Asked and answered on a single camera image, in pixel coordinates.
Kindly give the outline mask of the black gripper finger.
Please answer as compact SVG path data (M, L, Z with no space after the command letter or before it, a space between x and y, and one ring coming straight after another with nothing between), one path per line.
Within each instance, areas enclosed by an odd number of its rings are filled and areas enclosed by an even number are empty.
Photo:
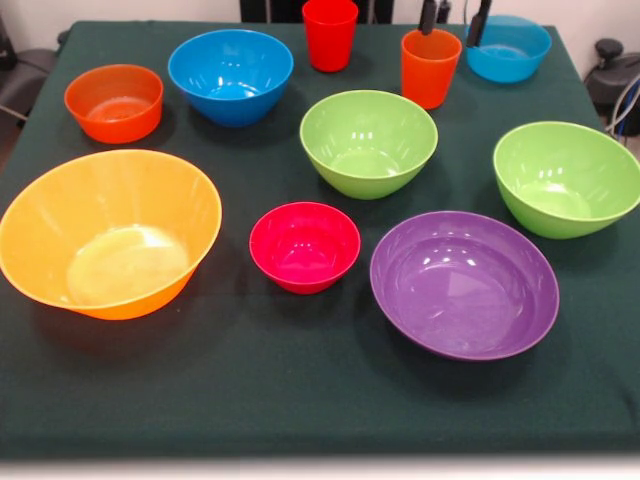
M469 48L479 47L484 33L485 25L489 17L492 0L481 0L478 11L471 18L467 31L466 46Z
M418 23L418 30L422 35L429 35L436 23L436 1L424 0Z

